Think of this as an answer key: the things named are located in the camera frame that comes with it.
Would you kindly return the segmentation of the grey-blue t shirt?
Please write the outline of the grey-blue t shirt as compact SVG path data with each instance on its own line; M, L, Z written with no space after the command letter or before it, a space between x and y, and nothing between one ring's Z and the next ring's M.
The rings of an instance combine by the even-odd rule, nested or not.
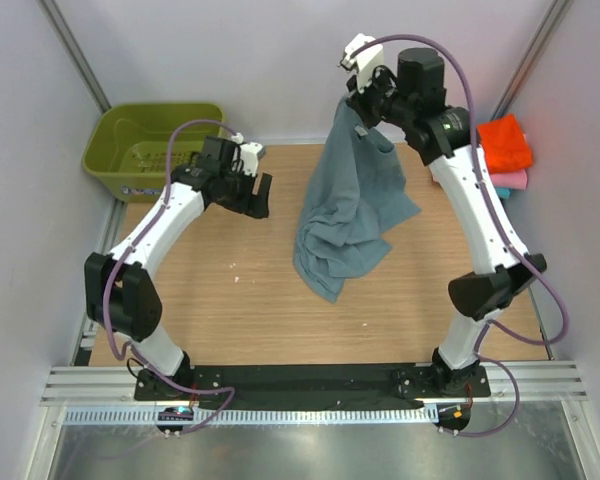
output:
M336 302L346 280L368 274L391 251L383 234L419 213L395 144L340 100L296 228L300 278Z

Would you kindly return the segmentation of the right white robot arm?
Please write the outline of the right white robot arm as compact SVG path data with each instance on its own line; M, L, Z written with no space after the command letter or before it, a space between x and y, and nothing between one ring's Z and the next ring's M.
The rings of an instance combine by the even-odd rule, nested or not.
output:
M444 61L432 48L400 52L397 69L384 63L380 45L350 45L341 65L352 76L347 103L368 127L398 127L407 144L444 190L461 224L470 273L448 284L455 316L434 350L424 378L440 396L466 390L479 367L477 351L491 323L547 268L515 233L491 183L484 152L470 140L469 113L446 103Z

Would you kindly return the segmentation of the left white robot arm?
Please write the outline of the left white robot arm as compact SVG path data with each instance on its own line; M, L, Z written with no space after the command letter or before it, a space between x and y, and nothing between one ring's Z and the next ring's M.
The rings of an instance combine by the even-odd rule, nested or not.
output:
M259 173L266 149L236 134L208 136L190 164L176 166L149 213L107 254L84 264L86 310L108 339L121 337L136 358L159 371L158 389L169 399L192 387L188 355L161 324L162 302L154 277L181 234L216 204L254 219L269 215L272 177Z

